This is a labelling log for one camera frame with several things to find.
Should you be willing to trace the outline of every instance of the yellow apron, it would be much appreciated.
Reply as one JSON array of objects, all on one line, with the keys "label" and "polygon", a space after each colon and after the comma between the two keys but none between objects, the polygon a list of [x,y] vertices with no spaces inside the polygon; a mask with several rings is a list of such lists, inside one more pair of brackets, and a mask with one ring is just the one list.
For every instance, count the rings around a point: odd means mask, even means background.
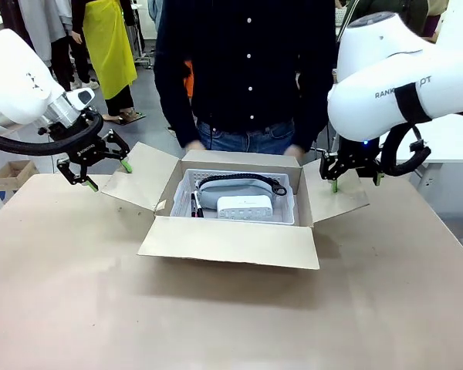
[{"label": "yellow apron", "polygon": [[84,37],[104,99],[112,99],[137,78],[120,0],[86,4]]}]

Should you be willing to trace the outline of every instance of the black pen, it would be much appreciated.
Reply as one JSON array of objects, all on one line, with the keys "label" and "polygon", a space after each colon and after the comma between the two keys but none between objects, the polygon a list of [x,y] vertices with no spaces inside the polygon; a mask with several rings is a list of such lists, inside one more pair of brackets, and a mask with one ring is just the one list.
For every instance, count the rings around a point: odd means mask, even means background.
[{"label": "black pen", "polygon": [[204,218],[204,212],[202,211],[201,204],[199,203],[198,192],[194,192],[195,203],[197,204],[197,217]]},{"label": "black pen", "polygon": [[195,200],[195,193],[191,193],[191,216],[192,217],[197,217],[197,208],[198,205]]}]

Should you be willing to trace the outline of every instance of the cardboard box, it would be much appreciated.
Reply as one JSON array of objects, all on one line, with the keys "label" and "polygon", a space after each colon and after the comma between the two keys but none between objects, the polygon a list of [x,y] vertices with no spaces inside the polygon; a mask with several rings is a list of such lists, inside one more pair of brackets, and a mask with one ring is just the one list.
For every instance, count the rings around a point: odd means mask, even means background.
[{"label": "cardboard box", "polygon": [[31,160],[7,162],[0,169],[0,191],[19,190],[33,175],[39,173]]},{"label": "cardboard box", "polygon": [[[189,152],[182,160],[137,143],[128,156],[132,173],[118,170],[103,193],[154,212],[139,255],[245,262],[319,269],[312,228],[315,222],[369,202],[354,170],[339,179],[339,192],[319,175],[319,161],[301,167],[290,156],[215,151]],[[287,173],[296,195],[297,226],[169,217],[187,169]]]}]

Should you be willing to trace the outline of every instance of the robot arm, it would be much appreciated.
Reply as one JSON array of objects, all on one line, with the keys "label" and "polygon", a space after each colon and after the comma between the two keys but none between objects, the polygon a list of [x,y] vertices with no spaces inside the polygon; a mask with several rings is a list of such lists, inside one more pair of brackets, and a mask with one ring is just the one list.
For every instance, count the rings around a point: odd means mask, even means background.
[{"label": "robot arm", "polygon": [[[112,130],[98,136],[103,118],[88,107],[93,97],[91,89],[65,92],[19,36],[8,29],[0,31],[0,150],[29,156],[66,153],[68,158],[57,161],[59,171],[71,184],[86,183],[97,190],[87,175],[88,167],[114,158],[130,170],[123,161],[130,148]],[[52,142],[23,143],[3,137],[31,123]],[[119,149],[108,148],[108,143]],[[72,173],[71,163],[81,166],[80,174]]]},{"label": "robot arm", "polygon": [[[328,111],[340,146],[337,153],[324,153],[321,163],[321,176],[335,185],[350,168],[373,177],[375,184],[384,173],[416,170],[431,150],[415,125],[463,114],[463,50],[451,52],[421,40],[394,13],[350,24],[338,67]],[[409,130],[417,137],[410,148],[414,155],[397,165],[397,148]],[[388,131],[381,149],[379,138]]]}]

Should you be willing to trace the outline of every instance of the beige tabletop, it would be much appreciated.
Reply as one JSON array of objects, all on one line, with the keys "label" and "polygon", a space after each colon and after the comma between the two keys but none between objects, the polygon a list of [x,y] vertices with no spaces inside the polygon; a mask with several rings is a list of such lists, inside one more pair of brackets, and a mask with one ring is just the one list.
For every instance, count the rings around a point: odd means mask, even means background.
[{"label": "beige tabletop", "polygon": [[409,183],[364,184],[298,271],[139,257],[149,212],[34,176],[0,211],[0,370],[462,370],[463,248]]}]

